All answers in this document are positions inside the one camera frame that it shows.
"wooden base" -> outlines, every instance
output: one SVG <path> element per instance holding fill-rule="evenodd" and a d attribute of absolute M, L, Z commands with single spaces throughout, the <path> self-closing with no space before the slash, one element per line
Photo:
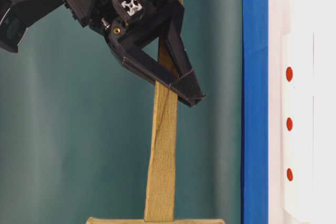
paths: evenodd
<path fill-rule="evenodd" d="M 174 220 L 172 222 L 145 222 L 144 220 L 107 220 L 89 218 L 86 224 L 225 224 L 221 219 L 182 219 Z"/>

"robotic arm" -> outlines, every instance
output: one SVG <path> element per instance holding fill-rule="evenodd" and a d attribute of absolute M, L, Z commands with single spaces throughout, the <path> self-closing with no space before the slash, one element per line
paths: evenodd
<path fill-rule="evenodd" d="M 0 0 L 0 47 L 18 52 L 26 29 L 65 4 L 82 27 L 101 34 L 126 69 L 177 93 L 194 106 L 204 97 L 181 39 L 184 7 L 179 0 Z M 142 49 L 164 35 L 178 75 Z"/>

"screw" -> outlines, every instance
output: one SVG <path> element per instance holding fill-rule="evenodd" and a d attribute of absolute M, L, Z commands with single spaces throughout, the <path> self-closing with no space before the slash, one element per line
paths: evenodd
<path fill-rule="evenodd" d="M 115 28 L 113 29 L 113 33 L 114 33 L 115 35 L 118 35 L 118 34 L 121 33 L 121 29 L 120 29 L 119 27 L 115 27 Z"/>
<path fill-rule="evenodd" d="M 111 24 L 105 18 L 101 19 L 101 23 L 102 23 L 103 28 L 104 28 L 105 31 L 109 31 L 110 30 Z"/>

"white wall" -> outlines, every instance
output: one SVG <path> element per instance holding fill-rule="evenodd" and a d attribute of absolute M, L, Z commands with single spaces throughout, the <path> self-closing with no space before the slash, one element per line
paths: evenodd
<path fill-rule="evenodd" d="M 283 209 L 284 187 L 283 148 L 281 120 L 281 43 L 288 34 L 312 34 L 314 37 L 314 126 L 312 132 L 313 207 L 311 224 L 334 223 L 336 177 L 334 115 L 336 114 L 334 90 L 336 50 L 335 0 L 269 0 L 269 223 L 301 223 Z M 301 43 L 296 38 L 293 43 Z"/>

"brass screw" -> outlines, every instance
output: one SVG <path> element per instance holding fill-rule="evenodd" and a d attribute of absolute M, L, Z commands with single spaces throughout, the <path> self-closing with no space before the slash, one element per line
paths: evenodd
<path fill-rule="evenodd" d="M 115 35 L 118 35 L 119 33 L 121 33 L 121 29 L 120 29 L 119 27 L 115 27 L 115 28 L 113 29 L 113 33 L 114 33 Z"/>

